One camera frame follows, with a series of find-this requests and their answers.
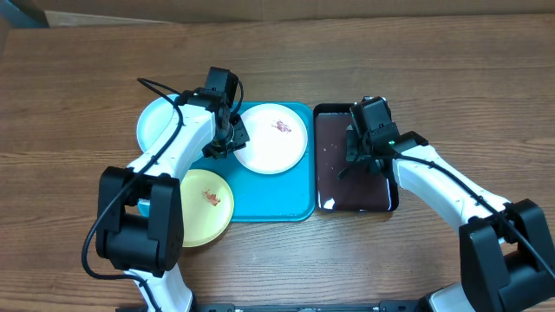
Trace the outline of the white pink plate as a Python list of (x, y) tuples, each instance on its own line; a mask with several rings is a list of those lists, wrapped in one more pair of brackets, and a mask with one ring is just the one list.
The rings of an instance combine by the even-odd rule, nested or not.
[(234, 155), (247, 169), (278, 174), (291, 169), (304, 156), (308, 130), (291, 108), (265, 103), (248, 108), (240, 118), (249, 140)]

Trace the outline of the yellow plate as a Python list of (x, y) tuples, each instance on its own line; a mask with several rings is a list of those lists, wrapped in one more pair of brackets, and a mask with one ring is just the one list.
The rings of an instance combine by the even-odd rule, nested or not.
[(232, 219), (234, 197), (223, 178), (207, 170), (189, 170), (180, 193), (184, 247), (209, 244), (225, 231)]

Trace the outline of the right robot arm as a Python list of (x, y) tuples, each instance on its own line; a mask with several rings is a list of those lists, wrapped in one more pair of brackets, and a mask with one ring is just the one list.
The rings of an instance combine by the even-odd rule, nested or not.
[(523, 311), (554, 297), (554, 243), (542, 209), (511, 202), (449, 165), (418, 133), (400, 133), (387, 101), (349, 108), (349, 165), (385, 176), (428, 204), (458, 233), (460, 281), (422, 297), (417, 311)]

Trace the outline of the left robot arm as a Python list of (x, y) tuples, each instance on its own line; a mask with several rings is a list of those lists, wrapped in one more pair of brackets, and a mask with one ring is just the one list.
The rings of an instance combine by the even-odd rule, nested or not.
[(196, 160), (224, 159), (245, 147), (249, 135), (238, 113), (244, 89), (233, 72), (216, 67), (203, 87), (174, 99), (168, 86), (145, 78), (139, 82), (169, 104), (169, 121), (128, 167), (109, 166), (102, 173), (82, 267), (95, 279), (108, 279), (88, 264), (93, 245), (117, 270), (114, 280), (138, 286), (146, 301), (143, 310), (192, 311), (195, 298), (178, 265), (184, 236), (180, 183)]

